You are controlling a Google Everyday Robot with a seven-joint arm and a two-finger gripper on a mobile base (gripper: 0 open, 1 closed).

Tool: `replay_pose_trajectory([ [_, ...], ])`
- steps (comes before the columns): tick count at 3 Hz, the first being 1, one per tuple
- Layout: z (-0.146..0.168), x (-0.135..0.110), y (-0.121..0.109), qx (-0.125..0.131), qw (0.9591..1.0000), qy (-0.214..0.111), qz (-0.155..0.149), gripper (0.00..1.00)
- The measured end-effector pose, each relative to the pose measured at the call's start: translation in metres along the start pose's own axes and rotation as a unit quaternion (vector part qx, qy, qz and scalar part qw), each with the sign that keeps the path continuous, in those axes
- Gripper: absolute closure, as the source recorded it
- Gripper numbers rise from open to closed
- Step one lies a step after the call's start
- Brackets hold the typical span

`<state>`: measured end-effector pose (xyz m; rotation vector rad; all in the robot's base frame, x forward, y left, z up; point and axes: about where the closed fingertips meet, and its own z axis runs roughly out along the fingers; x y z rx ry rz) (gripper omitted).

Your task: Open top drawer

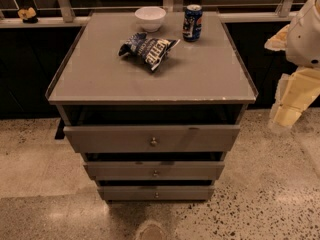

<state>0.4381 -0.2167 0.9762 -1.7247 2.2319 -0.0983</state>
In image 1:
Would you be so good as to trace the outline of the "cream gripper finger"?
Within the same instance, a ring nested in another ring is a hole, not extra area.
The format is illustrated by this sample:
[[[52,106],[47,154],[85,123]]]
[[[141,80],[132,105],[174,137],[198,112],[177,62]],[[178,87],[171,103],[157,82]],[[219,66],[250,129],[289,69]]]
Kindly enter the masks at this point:
[[[269,38],[264,48],[271,51],[285,51],[287,49],[287,34],[289,25],[281,28],[275,35]]]
[[[271,123],[291,128],[319,95],[319,70],[298,67],[291,75],[283,74],[269,116]]]

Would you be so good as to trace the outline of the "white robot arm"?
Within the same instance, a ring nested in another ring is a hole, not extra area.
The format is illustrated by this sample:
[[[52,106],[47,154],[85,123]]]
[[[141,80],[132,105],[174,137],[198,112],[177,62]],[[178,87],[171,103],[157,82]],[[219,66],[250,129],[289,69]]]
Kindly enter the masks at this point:
[[[272,126],[291,128],[320,96],[320,0],[307,0],[264,48],[284,51],[286,59],[297,66],[278,81],[269,116]]]

